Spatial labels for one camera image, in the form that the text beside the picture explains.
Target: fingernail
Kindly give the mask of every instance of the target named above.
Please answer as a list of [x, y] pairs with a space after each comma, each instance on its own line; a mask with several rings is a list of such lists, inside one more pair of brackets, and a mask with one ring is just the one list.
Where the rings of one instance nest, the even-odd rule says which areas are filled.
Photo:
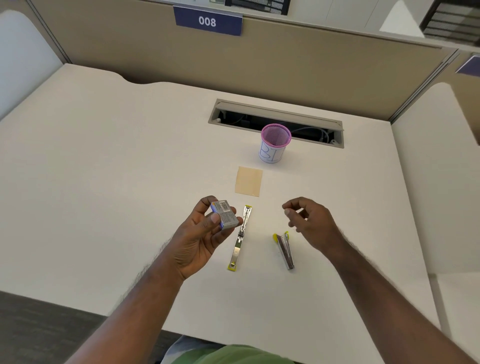
[[216, 224], [220, 221], [220, 215], [217, 214], [217, 213], [214, 213], [214, 214], [210, 215], [210, 219], [214, 224]]

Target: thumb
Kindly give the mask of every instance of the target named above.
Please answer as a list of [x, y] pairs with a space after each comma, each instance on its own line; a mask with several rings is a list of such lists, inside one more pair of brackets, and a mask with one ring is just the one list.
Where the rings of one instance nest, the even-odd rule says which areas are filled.
[[305, 219], [300, 216], [295, 210], [292, 210], [291, 208], [286, 208], [284, 212], [299, 232], [301, 232], [306, 227], [307, 221], [305, 221]]
[[197, 225], [193, 226], [188, 235], [192, 239], [200, 239], [208, 232], [212, 231], [220, 223], [220, 215], [216, 212], [205, 217]]

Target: person's left hand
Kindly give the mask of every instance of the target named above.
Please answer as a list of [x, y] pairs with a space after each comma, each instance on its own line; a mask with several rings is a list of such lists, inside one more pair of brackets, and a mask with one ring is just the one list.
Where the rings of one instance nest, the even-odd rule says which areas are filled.
[[[214, 201], [218, 201], [214, 196], [202, 198], [160, 254], [160, 258], [167, 259], [178, 270], [183, 280], [202, 269], [215, 249], [234, 231], [234, 228], [221, 230], [217, 213], [205, 216]], [[237, 226], [243, 224], [242, 218], [237, 219]]]

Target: floor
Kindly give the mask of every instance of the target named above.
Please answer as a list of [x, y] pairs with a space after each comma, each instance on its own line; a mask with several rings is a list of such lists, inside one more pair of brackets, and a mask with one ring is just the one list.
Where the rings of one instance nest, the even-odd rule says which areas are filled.
[[[103, 316], [0, 291], [0, 363], [61, 364], [97, 328]], [[178, 334], [162, 331], [149, 363]]]

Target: purple sign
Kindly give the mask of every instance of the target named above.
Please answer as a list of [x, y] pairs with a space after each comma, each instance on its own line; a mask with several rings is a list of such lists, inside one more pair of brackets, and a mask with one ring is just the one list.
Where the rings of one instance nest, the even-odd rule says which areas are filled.
[[480, 55], [472, 56], [456, 73], [480, 77]]
[[174, 6], [175, 22], [177, 25], [186, 26], [209, 32], [240, 36], [243, 15], [223, 11], [199, 10]]

